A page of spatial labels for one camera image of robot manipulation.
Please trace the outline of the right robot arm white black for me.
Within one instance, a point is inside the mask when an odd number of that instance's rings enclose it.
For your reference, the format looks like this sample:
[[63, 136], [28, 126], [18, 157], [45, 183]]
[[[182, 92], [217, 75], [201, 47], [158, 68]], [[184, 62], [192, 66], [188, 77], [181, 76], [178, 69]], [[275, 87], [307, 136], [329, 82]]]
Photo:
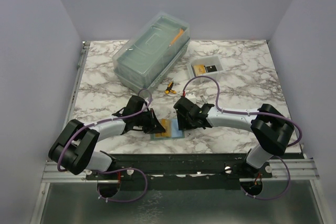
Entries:
[[252, 132], [258, 144], [248, 152], [239, 168], [249, 178], [259, 174], [270, 158], [285, 153], [295, 130], [294, 124], [270, 104], [250, 111], [223, 112], [213, 104], [205, 103], [199, 107], [188, 98], [181, 97], [174, 109], [180, 130], [229, 127]]

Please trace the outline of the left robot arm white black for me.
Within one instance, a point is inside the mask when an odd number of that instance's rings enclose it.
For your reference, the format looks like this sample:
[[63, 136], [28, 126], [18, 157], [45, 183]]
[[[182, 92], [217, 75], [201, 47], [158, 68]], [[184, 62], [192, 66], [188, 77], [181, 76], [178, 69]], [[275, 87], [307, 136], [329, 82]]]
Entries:
[[125, 107], [110, 117], [88, 124], [70, 120], [48, 152], [60, 172], [78, 175], [84, 170], [98, 171], [104, 179], [116, 175], [114, 158], [105, 151], [96, 151], [99, 141], [112, 136], [139, 130], [145, 134], [164, 133], [165, 128], [157, 119], [149, 102], [133, 95]]

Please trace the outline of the green leather card holder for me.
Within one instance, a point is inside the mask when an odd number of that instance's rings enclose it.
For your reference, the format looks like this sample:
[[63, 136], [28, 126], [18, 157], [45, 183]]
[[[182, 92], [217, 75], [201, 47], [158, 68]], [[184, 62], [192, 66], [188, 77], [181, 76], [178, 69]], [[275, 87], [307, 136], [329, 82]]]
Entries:
[[164, 127], [164, 133], [151, 134], [151, 140], [168, 140], [184, 138], [184, 131], [179, 130], [177, 118], [160, 119], [159, 122]]

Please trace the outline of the white card tray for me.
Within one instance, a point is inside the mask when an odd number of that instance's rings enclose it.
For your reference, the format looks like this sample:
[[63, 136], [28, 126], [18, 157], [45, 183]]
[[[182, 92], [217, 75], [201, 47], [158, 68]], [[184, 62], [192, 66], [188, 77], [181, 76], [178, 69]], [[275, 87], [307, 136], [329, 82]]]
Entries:
[[224, 74], [224, 66], [219, 56], [193, 59], [187, 64], [189, 77], [209, 76], [218, 81]]

